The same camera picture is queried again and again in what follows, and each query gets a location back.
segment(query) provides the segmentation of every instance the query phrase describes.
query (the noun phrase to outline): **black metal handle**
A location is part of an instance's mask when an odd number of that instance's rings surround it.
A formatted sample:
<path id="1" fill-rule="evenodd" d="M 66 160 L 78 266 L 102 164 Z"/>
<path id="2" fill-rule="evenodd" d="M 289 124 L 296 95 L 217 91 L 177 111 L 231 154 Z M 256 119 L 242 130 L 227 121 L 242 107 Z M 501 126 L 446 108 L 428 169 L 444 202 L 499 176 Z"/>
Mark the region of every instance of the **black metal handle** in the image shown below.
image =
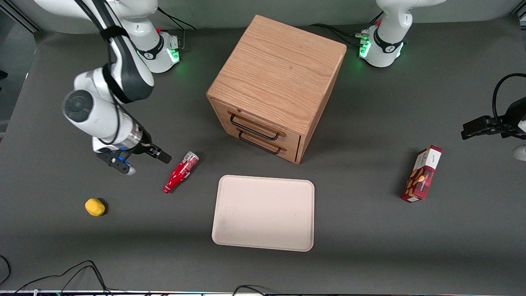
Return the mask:
<path id="1" fill-rule="evenodd" d="M 243 142 L 247 142 L 247 143 L 249 143 L 249 144 L 252 145 L 252 146 L 255 146 L 255 147 L 257 147 L 257 148 L 260 148 L 260 149 L 262 149 L 262 150 L 265 150 L 265 151 L 267 151 L 267 152 L 270 153 L 270 154 L 274 154 L 274 155 L 276 155 L 276 154 L 278 154 L 278 153 L 281 151 L 281 147 L 278 147 L 278 150 L 277 150 L 277 151 L 272 151 L 272 150 L 269 150 L 269 149 L 267 149 L 267 148 L 265 148 L 265 147 L 263 147 L 263 146 L 260 146 L 260 145 L 258 145 L 258 144 L 256 144 L 256 143 L 254 143 L 254 142 L 251 142 L 251 141 L 249 141 L 249 140 L 247 140 L 247 139 L 243 139 L 243 138 L 241 137 L 242 134 L 243 134 L 243 131 L 239 131 L 239 136 L 238 136 L 238 137 L 239 137 L 239 139 L 240 139 L 241 141 L 243 141 Z"/>
<path id="2" fill-rule="evenodd" d="M 246 130 L 247 132 L 251 132 L 252 134 L 258 135 L 258 136 L 262 137 L 263 139 L 267 139 L 267 140 L 269 140 L 269 141 L 275 141 L 275 140 L 277 140 L 278 137 L 279 137 L 279 133 L 276 133 L 276 136 L 275 136 L 275 137 L 269 137 L 269 136 L 263 135 L 262 133 L 260 133 L 260 132 L 258 132 L 258 131 L 255 131 L 255 130 L 249 128 L 249 127 L 246 127 L 246 126 L 241 125 L 241 124 L 239 124 L 239 123 L 237 123 L 237 122 L 234 122 L 234 117 L 236 117 L 236 115 L 235 115 L 235 114 L 232 114 L 232 116 L 230 117 L 230 122 L 231 122 L 233 125 L 235 125 L 235 126 L 237 126 L 238 128 L 240 128 L 240 129 L 244 129 L 244 130 Z"/>

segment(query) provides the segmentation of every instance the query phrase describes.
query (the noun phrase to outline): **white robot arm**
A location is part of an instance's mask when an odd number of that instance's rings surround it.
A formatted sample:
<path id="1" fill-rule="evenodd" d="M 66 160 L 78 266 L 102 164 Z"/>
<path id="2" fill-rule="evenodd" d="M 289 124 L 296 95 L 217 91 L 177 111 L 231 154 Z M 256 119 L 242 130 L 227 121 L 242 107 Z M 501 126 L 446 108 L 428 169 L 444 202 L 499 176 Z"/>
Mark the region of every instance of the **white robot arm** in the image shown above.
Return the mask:
<path id="1" fill-rule="evenodd" d="M 69 17 L 88 19 L 75 0 L 35 0 L 43 9 Z M 157 0 L 106 0 L 107 6 L 129 34 L 135 50 L 153 73 L 168 71 L 179 62 L 179 39 L 157 32 L 146 17 L 157 10 Z"/>
<path id="2" fill-rule="evenodd" d="M 375 67 L 387 67 L 400 55 L 403 38 L 413 24 L 410 9 L 434 6 L 446 0 L 376 0 L 383 10 L 380 26 L 373 24 L 365 34 L 360 57 Z"/>
<path id="3" fill-rule="evenodd" d="M 75 77 L 74 90 L 63 102 L 66 118 L 91 135 L 97 156 L 121 173 L 135 173 L 134 167 L 127 162 L 131 154 L 147 153 L 169 163 L 171 156 L 154 145 L 144 127 L 121 106 L 148 98 L 154 79 L 114 13 L 119 6 L 114 8 L 104 0 L 71 0 L 53 7 L 48 7 L 49 3 L 49 0 L 38 0 L 38 4 L 52 12 L 61 9 L 61 14 L 92 20 L 109 43 L 108 59 L 111 58 L 110 48 L 116 56 L 115 63 L 108 62 L 104 67 Z M 140 7 L 144 14 L 155 11 L 148 5 Z"/>

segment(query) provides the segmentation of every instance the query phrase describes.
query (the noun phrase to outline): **red bottle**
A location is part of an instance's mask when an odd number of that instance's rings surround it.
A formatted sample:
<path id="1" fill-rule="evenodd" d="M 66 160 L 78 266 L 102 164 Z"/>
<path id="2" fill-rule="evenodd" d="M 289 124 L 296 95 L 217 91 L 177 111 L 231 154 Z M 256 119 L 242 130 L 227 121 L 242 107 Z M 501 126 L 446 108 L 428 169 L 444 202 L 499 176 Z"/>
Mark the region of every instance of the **red bottle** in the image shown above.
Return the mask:
<path id="1" fill-rule="evenodd" d="M 184 180 L 190 174 L 190 171 L 199 161 L 199 157 L 192 151 L 186 153 L 185 158 L 177 165 L 174 171 L 171 173 L 168 183 L 163 188 L 164 193 L 170 193 L 170 191 L 182 180 Z"/>

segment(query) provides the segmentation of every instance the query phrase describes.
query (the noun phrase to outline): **cardboard box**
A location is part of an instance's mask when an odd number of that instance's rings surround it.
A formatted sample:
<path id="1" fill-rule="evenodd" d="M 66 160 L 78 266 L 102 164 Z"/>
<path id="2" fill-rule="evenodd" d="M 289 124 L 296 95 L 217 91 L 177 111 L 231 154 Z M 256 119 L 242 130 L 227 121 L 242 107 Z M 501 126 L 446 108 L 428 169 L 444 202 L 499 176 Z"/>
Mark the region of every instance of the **cardboard box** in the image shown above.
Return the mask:
<path id="1" fill-rule="evenodd" d="M 436 146 L 430 146 L 418 153 L 417 161 L 414 163 L 413 171 L 406 184 L 406 190 L 402 195 L 403 200 L 415 202 L 426 198 L 441 155 L 442 149 Z"/>

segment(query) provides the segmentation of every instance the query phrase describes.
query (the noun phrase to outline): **black cable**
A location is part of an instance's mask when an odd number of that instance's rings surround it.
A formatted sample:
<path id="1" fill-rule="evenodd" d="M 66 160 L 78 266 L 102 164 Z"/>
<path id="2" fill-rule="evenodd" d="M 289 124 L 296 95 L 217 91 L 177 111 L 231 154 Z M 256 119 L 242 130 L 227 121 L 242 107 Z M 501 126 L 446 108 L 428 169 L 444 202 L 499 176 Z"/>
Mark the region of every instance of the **black cable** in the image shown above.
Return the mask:
<path id="1" fill-rule="evenodd" d="M 84 13 L 89 17 L 89 19 L 97 27 L 99 32 L 104 30 L 102 28 L 102 26 L 99 24 L 97 18 L 95 17 L 95 15 L 91 11 L 91 9 L 89 9 L 89 7 L 86 5 L 86 3 L 84 3 L 82 0 L 75 0 L 75 2 L 84 11 Z M 108 62 L 111 64 L 112 63 L 112 52 L 111 52 L 111 49 L 110 49 L 109 42 L 108 42 L 107 48 L 108 48 Z M 102 139 L 99 139 L 99 141 L 101 143 L 105 144 L 105 145 L 112 145 L 113 143 L 115 143 L 115 140 L 117 140 L 117 137 L 119 136 L 119 131 L 120 131 L 120 114 L 119 114 L 119 110 L 118 110 L 118 106 L 117 105 L 115 105 L 115 113 L 117 115 L 117 130 L 115 131 L 115 136 L 113 137 L 113 139 L 110 142 L 106 142 L 106 141 L 104 141 Z"/>
<path id="2" fill-rule="evenodd" d="M 508 74 L 508 75 L 504 76 L 497 83 L 497 85 L 495 86 L 495 90 L 493 91 L 493 98 L 491 100 L 491 109 L 493 111 L 493 117 L 495 117 L 500 129 L 503 130 L 504 133 L 507 134 L 508 136 L 512 136 L 512 137 L 516 137 L 516 138 L 520 139 L 521 137 L 519 137 L 519 136 L 517 136 L 515 134 L 512 134 L 508 129 L 504 128 L 504 124 L 502 123 L 502 120 L 499 118 L 499 116 L 497 114 L 497 94 L 499 93 L 500 86 L 502 85 L 502 83 L 504 83 L 504 81 L 506 81 L 507 79 L 509 79 L 511 77 L 524 77 L 524 78 L 526 78 L 526 74 L 524 74 L 524 73 L 513 73 L 513 74 Z"/>
<path id="3" fill-rule="evenodd" d="M 252 290 L 254 292 L 257 292 L 258 294 L 260 294 L 261 296 L 266 296 L 263 292 L 257 290 L 257 289 L 254 289 L 252 287 L 250 287 L 251 285 L 240 285 L 240 286 L 237 286 L 236 289 L 234 290 L 234 292 L 232 293 L 232 296 L 235 296 L 237 291 L 239 291 L 239 289 L 248 289 L 248 290 Z"/>
<path id="4" fill-rule="evenodd" d="M 314 26 L 314 27 L 323 27 L 323 28 L 327 28 L 331 31 L 336 31 L 342 35 L 345 35 L 345 36 L 350 36 L 350 37 L 354 37 L 354 34 L 351 34 L 351 33 L 347 33 L 347 32 L 344 32 L 336 27 L 333 27 L 333 26 L 329 26 L 329 25 L 326 25 L 326 24 L 312 24 L 312 25 L 309 25 L 309 26 Z"/>
<path id="5" fill-rule="evenodd" d="M 174 16 L 171 16 L 171 15 L 167 14 L 167 13 L 166 13 L 164 10 L 162 10 L 160 7 L 157 7 L 157 10 L 159 10 L 160 13 L 162 13 L 162 14 L 168 16 L 169 18 L 173 18 L 173 19 L 175 19 L 175 20 L 177 20 L 177 21 L 180 21 L 181 23 L 183 23 L 183 24 L 185 24 L 185 25 L 187 25 L 187 26 L 189 26 L 189 27 L 192 27 L 192 29 L 197 30 L 194 26 L 188 24 L 187 22 L 185 22 L 185 21 L 181 21 L 180 19 L 178 19 L 178 18 L 176 18 L 176 17 L 174 17 Z"/>
<path id="6" fill-rule="evenodd" d="M 78 267 L 84 263 L 90 263 L 89 266 L 93 266 L 93 269 L 95 271 L 95 275 L 97 276 L 97 279 L 99 280 L 99 282 L 101 283 L 101 285 L 103 286 L 103 289 L 106 291 L 108 290 L 106 288 L 106 285 L 104 284 L 104 280 L 102 279 L 102 275 L 100 274 L 100 271 L 98 270 L 97 266 L 95 265 L 95 263 L 92 261 L 92 260 L 85 260 L 85 261 L 82 261 L 81 263 L 79 264 L 76 264 L 70 268 L 68 268 L 66 271 L 64 271 L 62 274 L 53 274 L 53 275 L 48 275 L 46 277 L 42 277 L 42 278 L 38 278 L 36 280 L 33 280 L 27 284 L 24 284 L 22 287 L 20 287 L 18 290 L 16 290 L 13 294 L 11 295 L 15 295 L 16 293 L 20 292 L 20 290 L 24 289 L 25 287 L 29 286 L 30 284 L 32 283 L 36 283 L 36 282 L 39 282 L 39 281 L 42 281 L 42 280 L 45 280 L 45 279 L 49 279 L 49 278 L 60 278 L 60 277 L 63 277 L 66 273 L 68 273 L 69 271 L 71 271 L 72 269 L 74 269 L 75 267 Z"/>
<path id="7" fill-rule="evenodd" d="M 104 0 L 104 3 L 105 3 L 106 6 L 109 7 L 109 9 L 113 12 L 113 14 L 115 14 L 115 12 L 113 11 L 113 8 L 107 3 L 106 0 Z M 111 59 L 111 56 L 108 58 L 108 63 L 109 63 L 109 65 L 111 65 L 111 64 L 113 63 L 113 62 L 112 62 L 112 59 Z M 120 116 L 119 116 L 120 114 L 119 114 L 119 112 L 118 112 L 118 109 L 121 109 L 124 113 L 126 113 L 126 115 L 128 115 L 128 116 L 130 117 L 130 119 L 131 119 L 133 122 L 135 122 L 135 124 L 137 124 L 137 125 L 139 126 L 139 128 L 141 128 L 141 130 L 146 134 L 146 136 L 148 137 L 148 139 L 151 140 L 150 133 L 148 133 L 148 131 L 144 128 L 144 126 L 143 126 L 143 125 L 142 125 L 137 119 L 135 119 L 135 117 L 133 117 L 133 116 L 132 116 L 132 115 L 131 115 L 131 114 L 130 114 L 130 113 L 129 113 L 129 112 L 128 112 L 128 111 L 127 111 L 127 110 L 126 110 L 126 109 L 125 109 L 120 103 L 119 103 L 119 101 L 115 98 L 115 96 L 114 96 L 114 94 L 113 94 L 113 92 L 112 92 L 111 90 L 109 91 L 109 93 L 110 93 L 110 95 L 112 96 L 112 100 L 113 100 L 113 103 L 114 103 L 114 105 L 115 105 L 115 111 L 116 111 L 116 113 L 117 113 L 117 119 L 119 120 L 119 118 L 120 118 Z M 120 130 L 120 121 L 117 121 L 117 132 L 115 133 L 115 138 L 117 137 L 117 134 L 118 134 L 119 130 Z"/>
<path id="8" fill-rule="evenodd" d="M 383 14 L 383 11 L 382 11 L 381 13 L 379 13 L 375 18 L 373 18 L 373 19 L 369 22 L 369 24 L 371 24 L 371 25 L 374 24 L 374 23 L 376 22 L 376 20 L 377 20 L 380 16 L 382 16 L 382 14 Z"/>
<path id="9" fill-rule="evenodd" d="M 170 19 L 170 21 L 174 22 L 176 25 L 179 26 L 179 28 L 181 28 L 181 30 L 183 30 L 183 45 L 180 47 L 180 50 L 183 50 L 185 48 L 185 44 L 186 44 L 186 29 L 183 28 L 183 26 L 181 26 L 175 19 L 171 18 L 171 17 L 168 17 Z"/>
<path id="10" fill-rule="evenodd" d="M 87 269 L 87 268 L 91 268 L 91 269 L 93 270 L 93 272 L 95 273 L 95 275 L 97 275 L 97 272 L 95 271 L 95 269 L 93 268 L 93 266 L 91 266 L 91 265 L 84 266 L 83 268 L 77 270 L 77 272 L 75 272 L 75 274 L 74 274 L 74 275 L 73 275 L 73 276 L 67 281 L 67 283 L 66 283 L 66 284 L 62 287 L 62 289 L 60 290 L 59 295 L 62 296 L 62 292 L 64 292 L 64 290 L 66 290 L 67 285 L 69 285 L 69 283 L 70 283 L 71 281 L 73 281 L 73 279 L 77 276 L 77 274 L 79 274 L 81 271 L 83 271 L 83 270 L 85 270 L 85 269 Z M 103 292 L 106 292 L 106 288 L 105 288 L 104 284 L 103 284 L 102 282 L 100 282 L 100 280 L 99 280 L 99 283 L 100 283 L 100 285 L 101 285 L 102 288 L 103 288 Z"/>
<path id="11" fill-rule="evenodd" d="M 0 285 L 2 285 L 11 276 L 11 265 L 9 264 L 9 261 L 7 260 L 7 258 L 5 258 L 4 256 L 0 255 L 0 258 L 2 258 L 5 261 L 5 264 L 7 265 L 7 276 L 5 277 L 5 279 L 2 282 L 0 282 Z"/>
<path id="12" fill-rule="evenodd" d="M 309 26 L 327 28 L 333 34 L 335 34 L 336 37 L 338 37 L 340 40 L 342 40 L 344 43 L 346 43 L 348 45 L 352 45 L 352 46 L 355 46 L 357 44 L 357 43 L 350 42 L 349 40 L 345 39 L 345 37 L 344 37 L 344 36 L 346 36 L 346 37 L 354 37 L 354 34 L 350 34 L 350 33 L 344 32 L 344 31 L 342 31 L 340 29 L 337 29 L 337 28 L 335 28 L 333 26 L 329 26 L 329 25 L 326 25 L 326 24 L 312 24 L 312 25 L 309 25 Z"/>

